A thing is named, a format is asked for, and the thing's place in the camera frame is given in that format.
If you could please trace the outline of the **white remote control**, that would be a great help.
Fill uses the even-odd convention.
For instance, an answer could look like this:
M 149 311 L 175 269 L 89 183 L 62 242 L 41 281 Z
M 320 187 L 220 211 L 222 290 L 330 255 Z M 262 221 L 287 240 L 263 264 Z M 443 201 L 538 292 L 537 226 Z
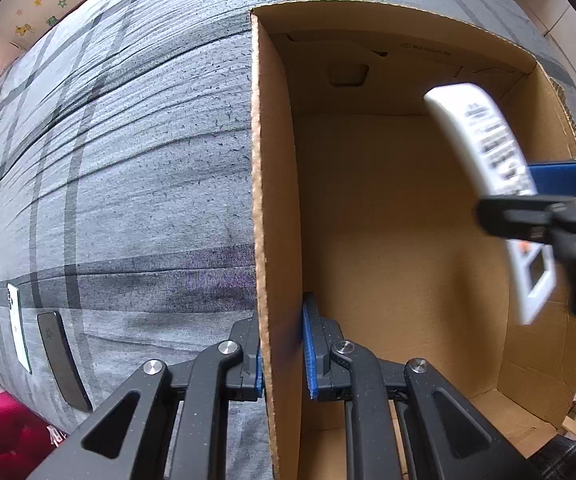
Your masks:
M 478 195 L 534 195 L 536 185 L 504 115 L 481 87 L 448 84 L 423 96 Z M 548 245 L 507 240 L 516 322 L 532 323 L 557 284 Z

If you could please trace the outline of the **brown cardboard box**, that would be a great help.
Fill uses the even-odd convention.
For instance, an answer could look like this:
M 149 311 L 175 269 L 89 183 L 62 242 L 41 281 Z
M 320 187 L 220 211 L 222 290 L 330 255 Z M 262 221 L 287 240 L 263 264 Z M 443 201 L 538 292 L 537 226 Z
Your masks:
M 301 1 L 252 20 L 257 310 L 278 479 L 346 475 L 343 412 L 305 399 L 301 303 L 389 361 L 436 367 L 524 455 L 576 390 L 576 317 L 559 285 L 518 322 L 504 243 L 423 97 L 484 88 L 530 162 L 576 156 L 545 64 L 517 44 L 407 6 Z

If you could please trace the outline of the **black smartphone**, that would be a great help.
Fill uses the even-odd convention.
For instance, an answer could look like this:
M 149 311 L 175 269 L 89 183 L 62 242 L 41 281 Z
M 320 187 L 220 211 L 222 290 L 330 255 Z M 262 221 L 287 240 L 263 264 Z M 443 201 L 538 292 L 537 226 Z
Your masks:
M 61 396 L 75 410 L 90 413 L 92 404 L 74 362 L 60 313 L 42 312 L 36 319 L 46 358 Z

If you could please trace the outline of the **red mattress sheet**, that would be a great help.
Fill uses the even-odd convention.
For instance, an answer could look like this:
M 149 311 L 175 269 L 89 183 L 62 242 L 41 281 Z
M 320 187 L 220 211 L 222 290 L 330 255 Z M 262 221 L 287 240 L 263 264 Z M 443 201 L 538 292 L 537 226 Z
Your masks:
M 0 393 L 0 479 L 28 478 L 65 436 L 9 393 Z

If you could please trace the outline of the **white smartphone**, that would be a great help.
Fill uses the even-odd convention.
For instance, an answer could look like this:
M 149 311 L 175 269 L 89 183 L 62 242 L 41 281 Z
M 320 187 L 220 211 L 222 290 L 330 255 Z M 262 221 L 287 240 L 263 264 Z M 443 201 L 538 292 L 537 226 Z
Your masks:
M 10 310 L 10 327 L 14 340 L 17 360 L 27 373 L 32 373 L 31 363 L 26 350 L 26 340 L 23 333 L 22 314 L 19 301 L 19 289 L 13 284 L 7 284 L 7 297 Z

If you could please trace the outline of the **grey plaid bed cover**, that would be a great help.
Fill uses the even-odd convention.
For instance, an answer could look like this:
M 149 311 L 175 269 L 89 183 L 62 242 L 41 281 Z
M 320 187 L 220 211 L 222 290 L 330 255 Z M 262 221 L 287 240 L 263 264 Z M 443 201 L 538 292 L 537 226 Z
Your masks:
M 407 6 L 501 36 L 544 62 L 576 130 L 572 80 L 513 0 L 88 0 L 0 76 L 0 383 L 61 429 L 83 414 L 58 392 L 40 313 L 64 319 L 94 403 L 259 313 L 251 15 L 301 1 Z M 278 479 L 266 394 L 231 408 L 226 474 Z

